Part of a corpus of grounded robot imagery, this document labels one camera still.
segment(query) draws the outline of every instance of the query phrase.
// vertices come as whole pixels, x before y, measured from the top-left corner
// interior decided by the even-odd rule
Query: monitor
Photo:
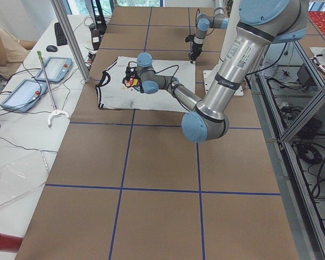
[[[95,4],[94,4],[94,0],[84,0],[84,1],[88,9],[88,12],[93,20],[95,28],[100,31],[100,34],[104,34],[107,29],[107,25],[106,25],[105,18],[103,16],[100,0],[95,0]]]

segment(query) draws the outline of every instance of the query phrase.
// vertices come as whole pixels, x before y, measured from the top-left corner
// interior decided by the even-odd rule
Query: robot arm
[[[226,29],[228,23],[229,19],[225,18],[223,0],[214,0],[213,16],[207,16],[206,14],[199,14],[197,16],[196,33],[188,35],[188,37],[185,38],[185,42],[192,42],[192,51],[189,53],[189,60],[191,63],[196,61],[197,57],[200,56],[208,29]]]
[[[203,100],[176,78],[156,75],[151,56],[140,54],[137,73],[145,93],[165,89],[190,110],[181,124],[189,140],[222,137],[229,127],[224,111],[256,57],[268,44],[298,40],[306,34],[308,4],[308,0],[242,0],[237,37]]]

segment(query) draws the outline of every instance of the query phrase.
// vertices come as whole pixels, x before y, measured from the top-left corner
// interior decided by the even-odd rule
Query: computer mouse
[[[54,53],[58,51],[58,47],[54,45],[48,45],[45,50]]]

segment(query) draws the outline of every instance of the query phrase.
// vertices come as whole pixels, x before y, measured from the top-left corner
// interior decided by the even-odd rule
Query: white table
[[[69,16],[71,26],[74,30],[84,59],[88,55],[88,49],[93,49],[90,31],[88,27],[86,27],[83,23],[85,17],[86,16]],[[58,51],[55,53],[49,53],[46,51],[47,45],[52,44],[56,46],[54,35],[55,22],[56,20],[51,23],[51,25],[39,39],[36,46],[25,59],[24,65],[26,68],[29,69],[41,67],[36,53],[38,50],[42,52],[42,56],[45,59],[49,56],[71,57],[73,59],[69,45],[58,47]],[[70,72],[66,77],[68,77],[70,73],[72,73],[72,71],[76,68],[77,64],[74,62],[73,66],[70,69]],[[37,72],[38,71],[36,70],[32,72],[32,74],[36,75]],[[31,75],[29,73],[15,75],[9,81],[4,91],[14,90],[22,80],[29,78],[31,78]],[[66,85],[70,89],[70,94],[63,110],[68,112],[70,116],[72,115],[77,101],[80,97],[83,84],[84,80],[79,70],[72,76],[72,78],[70,78],[70,80],[66,82]],[[64,85],[61,85],[58,90],[53,91],[53,96],[58,109],[62,108],[68,92],[69,90]],[[5,97],[6,95],[0,96],[0,103],[5,99]],[[34,113],[40,111],[53,111],[50,96],[48,93],[42,96],[41,100],[29,112]],[[0,137],[6,138],[15,145],[20,145],[26,148],[58,151],[66,129],[69,125],[69,119],[67,119],[64,115],[54,117],[52,120],[52,127],[49,128],[47,125],[48,115],[48,113],[9,113],[6,115],[1,115]],[[0,167],[8,165],[20,158],[26,158],[31,153],[34,153],[34,151],[26,151],[22,148],[16,148],[6,141],[0,139]],[[47,161],[47,165],[49,169],[51,169],[56,157],[56,153],[44,152],[44,155]],[[23,237],[28,228],[40,195],[41,190],[15,202],[5,209],[0,210],[0,233]],[[15,253],[0,252],[0,260],[14,259],[15,256]]]

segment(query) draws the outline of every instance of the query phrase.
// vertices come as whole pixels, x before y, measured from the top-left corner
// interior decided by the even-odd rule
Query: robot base
[[[213,81],[212,78],[208,79],[211,72],[212,72],[211,70],[204,70],[205,93],[207,93],[207,91],[210,89]],[[235,96],[243,96],[243,95],[244,95],[243,89],[242,87],[239,87],[239,89],[236,90],[235,92]]]

